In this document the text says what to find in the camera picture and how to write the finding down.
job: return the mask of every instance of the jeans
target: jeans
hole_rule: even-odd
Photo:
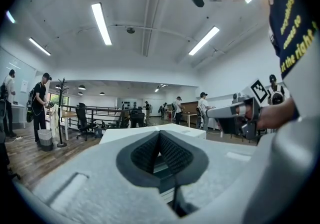
[[[5,109],[6,109],[6,114],[4,115],[3,118],[3,129],[5,134],[12,134],[12,106],[9,101],[5,101]],[[9,130],[8,130],[8,125],[7,125],[7,115],[8,115],[8,122],[9,122]]]
[[[203,130],[208,132],[209,117],[204,115],[202,119],[203,119]]]
[[[175,124],[180,125],[180,120],[181,120],[181,115],[182,113],[175,113]]]
[[[41,129],[46,129],[46,115],[45,111],[42,109],[39,115],[33,114],[33,128],[34,128],[34,137],[35,142],[39,141],[38,130],[39,125]]]

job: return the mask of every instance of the black cap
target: black cap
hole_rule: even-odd
[[[44,73],[42,77],[46,78],[48,81],[52,79],[48,73]]]
[[[275,76],[274,74],[271,74],[271,75],[269,76],[269,80],[270,80],[270,83],[271,83],[272,81],[273,81],[273,82],[277,81],[276,76]]]

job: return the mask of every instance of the ceiling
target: ceiling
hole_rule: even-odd
[[[56,85],[60,85],[59,81],[52,81],[49,85],[49,89],[57,91]],[[80,85],[85,86],[86,90],[79,90]],[[167,92],[172,89],[181,88],[180,85],[167,84],[166,87],[161,87],[158,91],[159,94]],[[137,91],[144,94],[155,93],[155,90],[159,86],[158,83],[152,82],[136,82],[136,81],[110,81],[110,80],[79,80],[79,81],[67,81],[65,84],[65,92],[71,95],[77,95],[78,92],[82,92],[84,95],[98,95],[104,92],[106,95],[117,94],[123,91]]]
[[[7,21],[2,31],[47,60],[28,41],[34,38],[58,65],[83,55],[99,61],[140,56],[199,69],[268,21],[262,0],[204,1],[198,8],[191,0],[16,0],[10,10],[16,24]],[[102,4],[112,46],[104,44],[99,32],[91,9],[96,3]],[[188,55],[213,26],[219,33],[196,55]],[[128,27],[135,33],[127,33]]]

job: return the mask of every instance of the floor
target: floor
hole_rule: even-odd
[[[169,121],[163,120],[160,117],[151,117],[149,124],[154,125],[165,125],[169,124]],[[187,126],[186,122],[182,122],[181,125]],[[67,162],[77,154],[81,153],[85,149],[88,149],[94,145],[99,144],[100,139],[88,136],[88,140],[85,141],[83,138],[77,139],[79,131],[70,129],[68,131],[69,141],[67,146],[58,148],[57,141],[54,143],[52,151],[44,152],[35,143],[35,136],[33,130],[33,124],[28,123],[26,129],[18,128],[14,132],[17,136],[22,136],[23,139],[13,140],[10,138],[6,139],[6,150],[10,159],[10,167],[15,173],[18,173],[21,177],[20,182],[28,189],[32,190],[37,182],[45,175],[59,167],[60,165]],[[227,142],[235,144],[245,144],[255,146],[255,143],[248,143],[247,140],[242,142],[241,138],[234,137],[230,138],[229,134],[224,134],[220,138],[220,131],[210,130],[207,134],[207,140]]]

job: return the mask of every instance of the white trash bin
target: white trash bin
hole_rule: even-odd
[[[54,148],[52,131],[47,129],[38,130],[38,136],[43,151],[51,151]]]

